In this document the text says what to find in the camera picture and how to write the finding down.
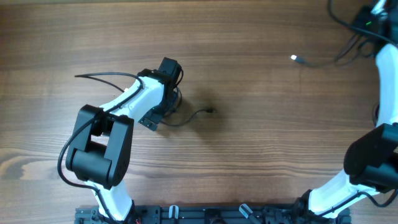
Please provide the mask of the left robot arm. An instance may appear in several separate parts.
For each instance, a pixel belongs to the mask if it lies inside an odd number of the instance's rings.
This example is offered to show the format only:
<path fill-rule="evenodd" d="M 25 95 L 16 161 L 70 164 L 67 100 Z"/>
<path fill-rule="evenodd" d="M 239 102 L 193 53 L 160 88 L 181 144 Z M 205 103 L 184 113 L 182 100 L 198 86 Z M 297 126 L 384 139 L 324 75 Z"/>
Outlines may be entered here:
<path fill-rule="evenodd" d="M 98 204 L 78 208 L 75 223 L 142 223 L 157 216 L 156 209 L 135 206 L 124 176 L 134 125 L 157 129 L 177 100 L 175 89 L 182 75 L 176 60 L 164 58 L 159 68 L 135 75 L 134 84 L 115 100 L 79 110 L 73 134 L 60 152 L 57 170 L 68 185 L 90 189 Z"/>

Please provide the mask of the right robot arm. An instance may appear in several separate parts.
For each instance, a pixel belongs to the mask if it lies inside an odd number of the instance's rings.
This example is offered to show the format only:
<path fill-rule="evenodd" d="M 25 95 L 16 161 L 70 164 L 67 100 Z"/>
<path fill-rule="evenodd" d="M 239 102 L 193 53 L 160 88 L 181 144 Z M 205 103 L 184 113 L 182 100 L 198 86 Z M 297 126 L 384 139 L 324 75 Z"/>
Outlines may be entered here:
<path fill-rule="evenodd" d="M 352 23 L 335 15 L 333 1 L 328 1 L 327 11 L 334 21 L 374 44 L 371 55 L 379 72 L 379 104 L 374 129 L 350 145 L 343 170 L 309 191 L 308 222 L 337 218 L 363 198 L 379 208 L 397 198 L 397 1 L 364 6 Z"/>

